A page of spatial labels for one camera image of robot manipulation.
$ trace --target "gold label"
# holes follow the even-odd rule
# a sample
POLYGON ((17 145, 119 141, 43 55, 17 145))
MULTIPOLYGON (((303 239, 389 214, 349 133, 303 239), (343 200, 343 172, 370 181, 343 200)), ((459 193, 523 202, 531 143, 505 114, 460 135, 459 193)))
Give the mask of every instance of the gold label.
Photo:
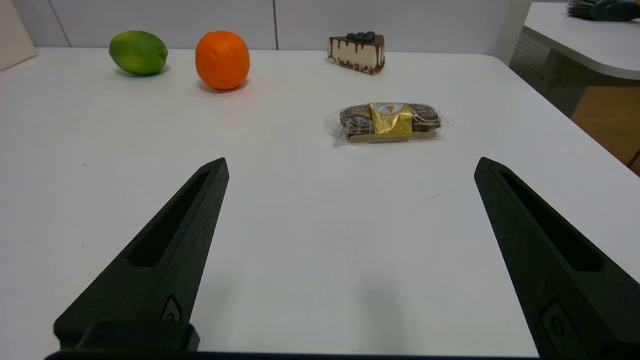
POLYGON ((372 102, 370 104, 376 138, 411 138, 412 113, 403 102, 372 102))

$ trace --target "white wall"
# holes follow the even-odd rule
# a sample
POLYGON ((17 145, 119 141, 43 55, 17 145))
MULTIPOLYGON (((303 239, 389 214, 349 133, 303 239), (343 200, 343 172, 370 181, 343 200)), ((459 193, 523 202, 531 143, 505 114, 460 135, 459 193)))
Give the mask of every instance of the white wall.
POLYGON ((142 29, 172 48, 212 30, 251 49, 324 49, 329 36, 383 33, 389 51, 490 54, 508 63, 531 0, 14 0, 39 46, 106 47, 142 29))

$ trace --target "plastic wrapper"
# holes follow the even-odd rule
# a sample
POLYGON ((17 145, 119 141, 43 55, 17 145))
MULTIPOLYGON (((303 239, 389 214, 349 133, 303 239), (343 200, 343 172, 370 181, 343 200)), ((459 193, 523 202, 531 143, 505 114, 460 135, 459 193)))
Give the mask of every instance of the plastic wrapper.
POLYGON ((389 141, 434 140, 448 122, 425 104, 372 102, 350 106, 329 115, 324 128, 336 145, 389 141))

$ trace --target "chocolate cake slice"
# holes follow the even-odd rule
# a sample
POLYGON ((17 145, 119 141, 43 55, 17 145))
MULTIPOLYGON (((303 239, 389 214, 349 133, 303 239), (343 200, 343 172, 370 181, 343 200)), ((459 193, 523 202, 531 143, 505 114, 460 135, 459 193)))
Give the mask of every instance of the chocolate cake slice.
POLYGON ((342 67, 377 74, 385 66, 385 37, 373 31, 330 37, 327 57, 342 67))

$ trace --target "desk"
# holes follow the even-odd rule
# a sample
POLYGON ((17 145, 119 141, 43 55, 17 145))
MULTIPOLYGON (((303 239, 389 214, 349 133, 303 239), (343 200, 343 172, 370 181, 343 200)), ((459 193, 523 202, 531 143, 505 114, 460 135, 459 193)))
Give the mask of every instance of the desk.
POLYGON ((640 80, 640 22, 597 22, 569 17, 566 3, 533 3, 524 33, 587 68, 640 80))
POLYGON ((368 76, 321 51, 252 51, 249 83, 216 94, 189 50, 151 78, 105 49, 39 52, 0 73, 3 359, 55 351, 56 317, 221 156, 201 350, 536 356, 474 183, 481 156, 640 279, 640 180, 496 58, 390 53, 368 76), (334 148, 323 117, 371 101, 431 104, 454 129, 334 148))

